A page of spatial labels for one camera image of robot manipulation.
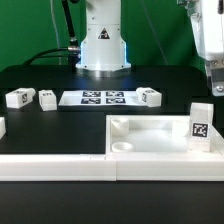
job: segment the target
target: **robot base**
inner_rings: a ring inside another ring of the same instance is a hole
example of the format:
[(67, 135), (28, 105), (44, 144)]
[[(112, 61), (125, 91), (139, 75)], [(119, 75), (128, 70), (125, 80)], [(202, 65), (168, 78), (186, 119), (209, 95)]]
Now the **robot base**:
[(129, 75), (131, 73), (132, 69), (131, 67), (122, 68), (116, 71), (101, 71), (101, 70), (89, 70), (84, 68), (77, 68), (76, 67), (76, 73), (79, 75), (94, 77), (94, 78), (116, 78), (121, 77), (125, 75)]

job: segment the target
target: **white plastic tray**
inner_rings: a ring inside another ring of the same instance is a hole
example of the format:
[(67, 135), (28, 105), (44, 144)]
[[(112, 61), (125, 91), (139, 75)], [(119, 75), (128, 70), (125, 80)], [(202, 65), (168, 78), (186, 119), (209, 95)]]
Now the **white plastic tray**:
[[(1, 155), (0, 181), (224, 181), (224, 140), (212, 127), (211, 152), (187, 149), (187, 137), (174, 138), (172, 123), (180, 116), (125, 116), (129, 134), (111, 135), (106, 120), (104, 155)], [(116, 141), (134, 145), (128, 153), (112, 152)]]

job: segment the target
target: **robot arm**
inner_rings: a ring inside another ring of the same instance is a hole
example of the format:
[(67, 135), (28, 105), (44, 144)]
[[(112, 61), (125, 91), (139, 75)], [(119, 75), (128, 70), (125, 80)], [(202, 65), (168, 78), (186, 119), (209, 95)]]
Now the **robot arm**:
[(177, 0), (191, 19), (198, 55), (205, 60), (214, 96), (224, 96), (223, 0)]

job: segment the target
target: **black tabletop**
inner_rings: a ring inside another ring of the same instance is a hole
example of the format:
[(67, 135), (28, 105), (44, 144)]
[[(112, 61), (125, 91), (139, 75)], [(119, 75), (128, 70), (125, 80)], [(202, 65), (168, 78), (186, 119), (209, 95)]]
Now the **black tabletop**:
[[(43, 112), (38, 100), (21, 109), (9, 109), (5, 94), (17, 88), (51, 89), (59, 102), (66, 90), (135, 91), (151, 87), (162, 93), (162, 106), (58, 106)], [(199, 70), (179, 66), (137, 66), (128, 75), (113, 78), (80, 76), (68, 66), (13, 66), (0, 73), (0, 115), (6, 117), (7, 135), (1, 154), (105, 153), (106, 115), (189, 115), (192, 102), (215, 104), (214, 126), (224, 134), (224, 104), (207, 88)]]

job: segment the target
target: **white block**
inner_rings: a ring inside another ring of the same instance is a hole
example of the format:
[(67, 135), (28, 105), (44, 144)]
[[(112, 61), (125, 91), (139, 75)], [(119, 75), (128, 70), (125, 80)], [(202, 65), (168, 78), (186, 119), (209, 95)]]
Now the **white block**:
[(20, 108), (33, 101), (36, 94), (32, 88), (19, 88), (13, 92), (7, 93), (6, 105), (8, 108)]
[(138, 88), (136, 90), (138, 100), (144, 102), (148, 107), (160, 107), (162, 94), (152, 88)]
[(210, 152), (213, 105), (192, 103), (188, 148)]
[(6, 132), (6, 130), (5, 130), (5, 118), (0, 117), (0, 139), (3, 137), (5, 132)]
[(39, 102), (43, 111), (57, 110), (57, 99), (52, 90), (39, 91)]

